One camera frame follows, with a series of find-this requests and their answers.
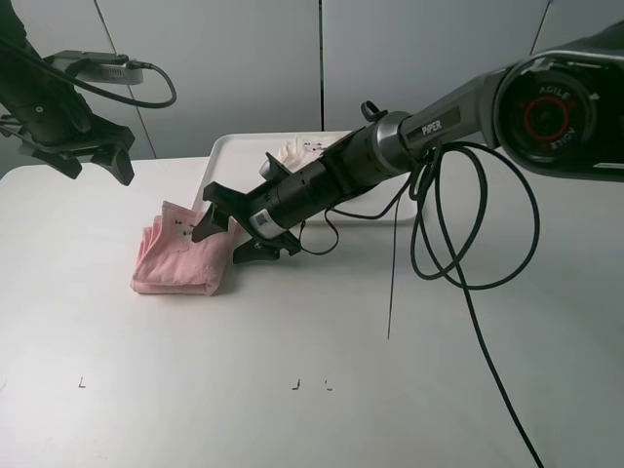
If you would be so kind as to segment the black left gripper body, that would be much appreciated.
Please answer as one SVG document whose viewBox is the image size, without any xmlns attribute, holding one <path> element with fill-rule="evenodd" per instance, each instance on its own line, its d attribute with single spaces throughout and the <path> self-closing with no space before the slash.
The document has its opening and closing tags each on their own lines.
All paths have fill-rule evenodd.
<svg viewBox="0 0 624 468">
<path fill-rule="evenodd" d="M 81 95 L 68 90 L 3 87 L 1 134 L 47 153 L 91 154 L 98 161 L 128 161 L 134 136 L 91 110 Z"/>
</svg>

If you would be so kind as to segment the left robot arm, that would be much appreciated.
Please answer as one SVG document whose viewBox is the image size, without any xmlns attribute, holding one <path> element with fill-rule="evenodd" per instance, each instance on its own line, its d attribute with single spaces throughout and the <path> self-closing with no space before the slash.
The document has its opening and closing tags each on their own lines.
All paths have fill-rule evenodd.
<svg viewBox="0 0 624 468">
<path fill-rule="evenodd" d="M 135 176 L 131 130 L 97 116 L 74 86 L 33 49 L 12 3 L 1 3 L 1 135 L 72 179 L 87 157 L 128 186 Z"/>
</svg>

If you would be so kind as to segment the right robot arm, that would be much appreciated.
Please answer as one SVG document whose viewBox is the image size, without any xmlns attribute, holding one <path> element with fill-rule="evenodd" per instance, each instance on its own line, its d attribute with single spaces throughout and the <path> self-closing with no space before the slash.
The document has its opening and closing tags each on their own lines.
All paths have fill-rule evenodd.
<svg viewBox="0 0 624 468">
<path fill-rule="evenodd" d="M 619 181 L 623 177 L 623 26 L 483 74 L 416 114 L 365 102 L 367 124 L 296 171 L 275 158 L 248 193 L 209 183 L 194 242 L 236 221 L 249 240 L 238 262 L 296 254 L 292 228 L 379 183 L 420 170 L 428 151 L 480 134 L 526 170 L 544 176 Z"/>
</svg>

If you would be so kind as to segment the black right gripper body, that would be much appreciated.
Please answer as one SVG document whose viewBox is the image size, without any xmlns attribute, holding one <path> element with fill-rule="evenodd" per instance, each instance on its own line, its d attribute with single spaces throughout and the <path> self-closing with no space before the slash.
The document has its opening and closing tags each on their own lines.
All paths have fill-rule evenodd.
<svg viewBox="0 0 624 468">
<path fill-rule="evenodd" d="M 226 211 L 229 220 L 236 220 L 250 239 L 290 255 L 301 251 L 301 244 L 290 229 L 332 207 L 340 198 L 335 177 L 319 161 L 278 183 L 264 181 L 248 193 L 217 182 L 209 183 L 203 193 L 204 200 Z"/>
</svg>

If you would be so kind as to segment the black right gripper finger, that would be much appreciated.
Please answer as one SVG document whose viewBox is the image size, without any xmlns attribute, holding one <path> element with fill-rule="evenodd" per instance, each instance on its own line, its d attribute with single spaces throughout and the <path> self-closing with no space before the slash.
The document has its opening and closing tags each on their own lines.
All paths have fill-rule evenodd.
<svg viewBox="0 0 624 468">
<path fill-rule="evenodd" d="M 280 249 L 267 246 L 257 240 L 250 239 L 237 247 L 233 253 L 234 263 L 248 263 L 254 261 L 275 261 L 280 258 Z"/>
<path fill-rule="evenodd" d="M 227 232 L 228 225 L 229 214 L 216 203 L 211 203 L 201 220 L 194 225 L 191 240 L 201 242 L 214 234 Z"/>
</svg>

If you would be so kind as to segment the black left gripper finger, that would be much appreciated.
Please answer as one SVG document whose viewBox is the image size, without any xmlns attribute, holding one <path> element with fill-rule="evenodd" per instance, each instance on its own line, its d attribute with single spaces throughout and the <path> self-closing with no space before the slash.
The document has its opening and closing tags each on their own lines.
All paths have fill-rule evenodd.
<svg viewBox="0 0 624 468">
<path fill-rule="evenodd" d="M 108 171 L 124 186 L 129 186 L 135 172 L 128 151 L 124 148 L 107 145 L 95 153 L 95 164 Z"/>
<path fill-rule="evenodd" d="M 35 149 L 32 157 L 71 179 L 76 179 L 82 172 L 82 165 L 75 158 L 66 159 L 57 153 L 49 153 L 40 149 Z"/>
</svg>

